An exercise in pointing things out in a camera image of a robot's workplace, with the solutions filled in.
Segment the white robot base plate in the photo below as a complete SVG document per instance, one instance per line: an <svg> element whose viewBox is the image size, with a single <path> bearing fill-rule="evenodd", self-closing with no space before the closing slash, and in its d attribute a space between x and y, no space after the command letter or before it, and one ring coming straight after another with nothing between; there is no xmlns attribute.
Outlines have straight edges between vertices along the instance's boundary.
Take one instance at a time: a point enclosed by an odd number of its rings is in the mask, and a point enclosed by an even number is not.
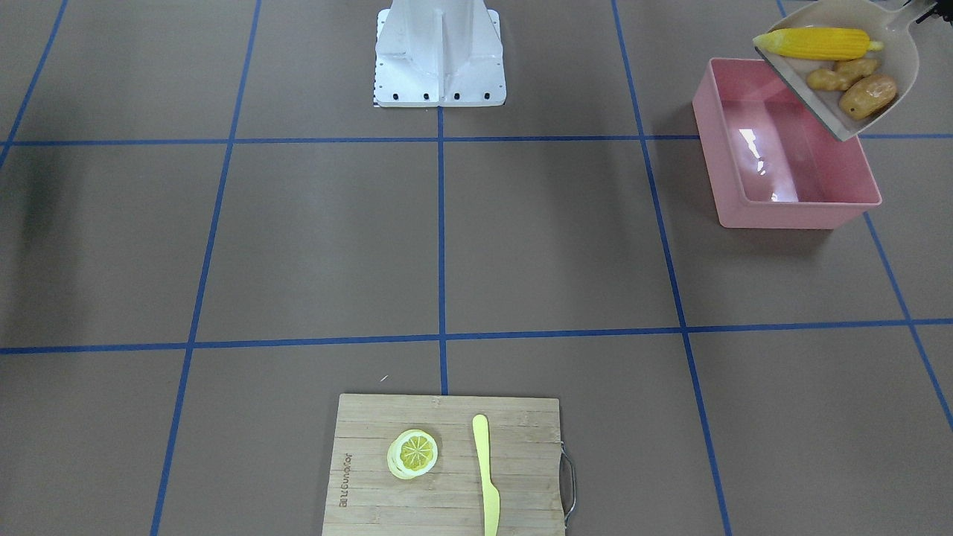
<svg viewBox="0 0 953 536"><path fill-rule="evenodd" d="M377 35L390 9L377 15ZM500 15L490 10L503 39ZM507 101L504 51L498 58L476 59L455 71L425 72L408 60L375 57L372 102L383 108L429 106L501 106Z"/></svg>

